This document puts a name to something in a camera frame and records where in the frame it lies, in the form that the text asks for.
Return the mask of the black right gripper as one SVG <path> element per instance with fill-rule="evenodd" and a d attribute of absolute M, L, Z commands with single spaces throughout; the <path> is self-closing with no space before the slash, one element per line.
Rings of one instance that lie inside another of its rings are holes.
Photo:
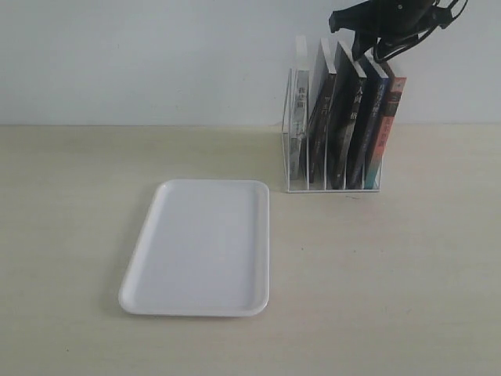
<path fill-rule="evenodd" d="M 351 47 L 354 61 L 372 49 L 373 58 L 382 60 L 379 40 L 418 37 L 432 28 L 441 8 L 436 1 L 364 1 L 356 9 L 333 11 L 329 18 L 331 32 L 355 31 Z"/>

